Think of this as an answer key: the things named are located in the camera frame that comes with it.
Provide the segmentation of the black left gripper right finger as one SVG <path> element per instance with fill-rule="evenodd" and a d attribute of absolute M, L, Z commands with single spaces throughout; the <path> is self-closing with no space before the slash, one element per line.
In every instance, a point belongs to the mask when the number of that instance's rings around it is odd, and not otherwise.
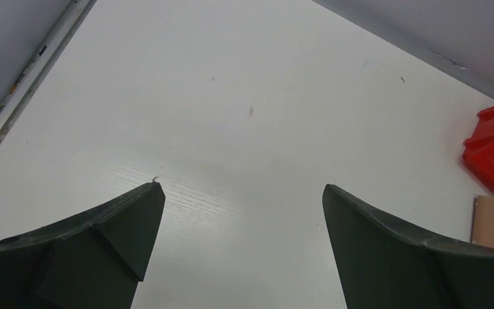
<path fill-rule="evenodd" d="M 424 229 L 333 184 L 322 206 L 348 308 L 494 308 L 494 248 Z"/>

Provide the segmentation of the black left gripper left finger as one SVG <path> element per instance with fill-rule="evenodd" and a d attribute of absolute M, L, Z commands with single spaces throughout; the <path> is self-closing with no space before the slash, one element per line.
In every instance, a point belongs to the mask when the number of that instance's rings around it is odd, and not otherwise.
<path fill-rule="evenodd" d="M 145 183 L 99 206 L 0 241 L 0 308 L 130 308 L 165 195 Z"/>

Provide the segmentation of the tan leather card holder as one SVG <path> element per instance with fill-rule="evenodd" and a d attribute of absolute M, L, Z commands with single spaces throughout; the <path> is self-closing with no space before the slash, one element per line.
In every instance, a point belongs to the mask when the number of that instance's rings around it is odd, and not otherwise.
<path fill-rule="evenodd" d="M 474 198 L 470 242 L 494 248 L 494 198 L 489 196 Z"/>

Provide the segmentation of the aluminium table edge rail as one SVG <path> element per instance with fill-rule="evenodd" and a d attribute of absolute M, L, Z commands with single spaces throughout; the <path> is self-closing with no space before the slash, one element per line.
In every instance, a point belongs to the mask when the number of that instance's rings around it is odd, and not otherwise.
<path fill-rule="evenodd" d="M 0 144 L 94 1 L 0 1 Z"/>

